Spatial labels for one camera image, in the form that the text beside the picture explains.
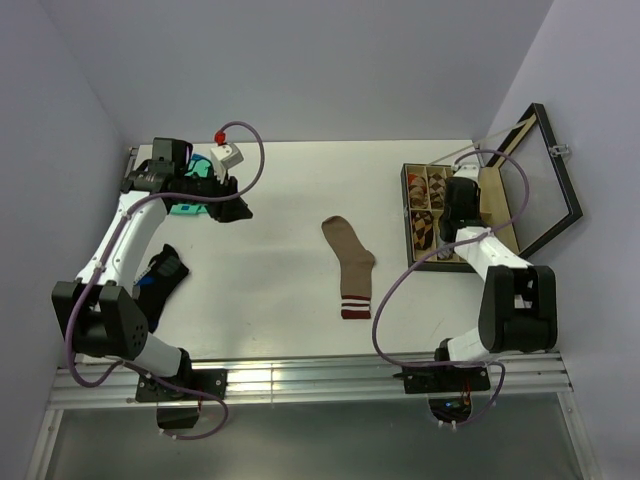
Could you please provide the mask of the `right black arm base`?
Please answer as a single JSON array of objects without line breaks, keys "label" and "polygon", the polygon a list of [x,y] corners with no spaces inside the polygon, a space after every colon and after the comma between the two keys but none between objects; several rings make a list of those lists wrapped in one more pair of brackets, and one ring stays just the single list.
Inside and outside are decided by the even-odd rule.
[{"label": "right black arm base", "polygon": [[452,429],[471,418],[471,394],[489,391],[491,387],[485,367],[402,367],[393,377],[403,383],[405,394],[444,394],[429,398],[429,409],[439,426]]}]

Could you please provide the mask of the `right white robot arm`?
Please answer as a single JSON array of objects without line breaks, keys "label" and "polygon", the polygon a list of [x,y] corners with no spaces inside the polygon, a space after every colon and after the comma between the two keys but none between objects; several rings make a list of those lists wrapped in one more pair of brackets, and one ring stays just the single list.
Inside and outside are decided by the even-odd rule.
[{"label": "right white robot arm", "polygon": [[465,260],[484,282],[477,326],[441,343],[435,383],[452,390],[468,374],[464,362],[505,352],[552,349],[557,342],[556,277],[513,253],[480,214],[481,189],[471,178],[446,180],[439,234],[447,250]]}]

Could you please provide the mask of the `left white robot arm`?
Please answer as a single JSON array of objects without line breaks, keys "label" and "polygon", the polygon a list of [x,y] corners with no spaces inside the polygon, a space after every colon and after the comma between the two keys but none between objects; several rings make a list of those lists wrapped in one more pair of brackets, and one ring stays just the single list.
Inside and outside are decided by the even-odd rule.
[{"label": "left white robot arm", "polygon": [[186,351],[157,339],[135,299],[137,269],[158,227],[176,204],[206,204],[220,223],[252,216],[229,171],[243,160],[233,143],[219,140],[209,154],[210,172],[191,172],[193,146],[184,140],[157,138],[152,155],[121,184],[113,220],[98,249],[72,281],[59,281],[52,303],[64,335],[66,361],[75,381],[94,382],[75,369],[75,358],[114,359],[159,377],[159,388],[183,399],[195,386]]}]

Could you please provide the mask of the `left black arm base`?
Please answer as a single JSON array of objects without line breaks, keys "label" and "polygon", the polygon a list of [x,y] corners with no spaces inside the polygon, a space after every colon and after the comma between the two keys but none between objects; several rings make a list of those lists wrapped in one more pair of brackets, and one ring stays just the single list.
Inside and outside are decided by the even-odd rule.
[{"label": "left black arm base", "polygon": [[156,404],[156,421],[167,430],[190,430],[200,419],[206,397],[186,393],[184,389],[214,395],[223,400],[226,393],[226,369],[196,369],[184,378],[166,378],[165,382],[180,387],[168,388],[153,378],[139,377],[135,401]]}]

